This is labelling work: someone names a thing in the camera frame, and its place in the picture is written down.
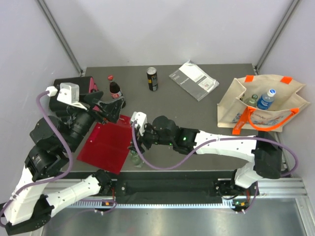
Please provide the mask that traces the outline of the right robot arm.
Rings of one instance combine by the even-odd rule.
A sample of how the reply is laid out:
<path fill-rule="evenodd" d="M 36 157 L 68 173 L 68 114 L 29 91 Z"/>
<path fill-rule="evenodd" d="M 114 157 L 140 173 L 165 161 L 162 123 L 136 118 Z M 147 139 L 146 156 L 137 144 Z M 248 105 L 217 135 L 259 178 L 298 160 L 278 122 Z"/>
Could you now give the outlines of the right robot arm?
<path fill-rule="evenodd" d="M 193 154 L 216 154 L 245 160 L 246 164 L 234 171 L 229 183 L 234 194 L 242 194 L 263 178 L 279 179 L 282 175 L 283 149 L 268 132 L 241 137 L 218 135 L 179 127 L 166 116 L 159 116 L 153 123 L 148 123 L 146 114 L 142 112 L 134 112 L 130 124 L 130 150 L 139 156 L 152 145 L 167 145 L 186 158 Z"/>

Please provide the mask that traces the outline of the clear glass bottle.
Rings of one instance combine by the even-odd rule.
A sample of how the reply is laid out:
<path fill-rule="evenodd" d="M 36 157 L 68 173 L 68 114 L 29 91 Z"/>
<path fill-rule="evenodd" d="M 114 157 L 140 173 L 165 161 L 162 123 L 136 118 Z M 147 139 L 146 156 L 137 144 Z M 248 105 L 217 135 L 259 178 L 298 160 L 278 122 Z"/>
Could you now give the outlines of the clear glass bottle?
<path fill-rule="evenodd" d="M 257 106 L 257 101 L 258 101 L 258 95 L 257 94 L 253 94 L 251 97 L 247 98 L 244 103 L 247 106 L 251 106 L 251 107 L 256 107 Z"/>
<path fill-rule="evenodd" d="M 143 160 L 140 158 L 140 156 L 138 155 L 138 153 L 136 151 L 131 150 L 129 152 L 129 156 L 131 159 L 131 162 L 133 163 L 133 165 L 137 168 L 142 168 L 143 167 Z"/>

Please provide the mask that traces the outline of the blue label water bottle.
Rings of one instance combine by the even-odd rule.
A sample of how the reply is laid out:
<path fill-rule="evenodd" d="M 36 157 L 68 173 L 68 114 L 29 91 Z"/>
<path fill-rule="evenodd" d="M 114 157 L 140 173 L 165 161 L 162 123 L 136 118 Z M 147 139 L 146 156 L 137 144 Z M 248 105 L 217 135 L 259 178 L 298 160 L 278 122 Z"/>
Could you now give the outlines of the blue label water bottle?
<path fill-rule="evenodd" d="M 272 103 L 274 102 L 275 94 L 276 91 L 274 89 L 270 89 L 266 93 L 262 94 L 257 101 L 257 108 L 261 110 L 268 110 Z"/>

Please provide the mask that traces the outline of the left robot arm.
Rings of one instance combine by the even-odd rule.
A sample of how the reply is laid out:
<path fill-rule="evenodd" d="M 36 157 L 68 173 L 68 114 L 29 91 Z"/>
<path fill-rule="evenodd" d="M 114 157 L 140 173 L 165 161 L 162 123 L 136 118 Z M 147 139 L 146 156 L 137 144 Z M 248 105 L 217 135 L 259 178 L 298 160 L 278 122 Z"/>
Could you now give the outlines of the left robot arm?
<path fill-rule="evenodd" d="M 34 147 L 25 159 L 19 183 L 10 199 L 0 206 L 8 235 L 35 231 L 69 205 L 112 191 L 111 177 L 106 171 L 98 170 L 64 190 L 52 194 L 43 192 L 48 183 L 67 175 L 62 167 L 72 167 L 73 153 L 95 122 L 105 124 L 119 120 L 125 99 L 103 102 L 102 95 L 101 91 L 87 94 L 83 103 L 67 106 L 66 117 L 44 115 L 36 123 L 30 133 Z"/>

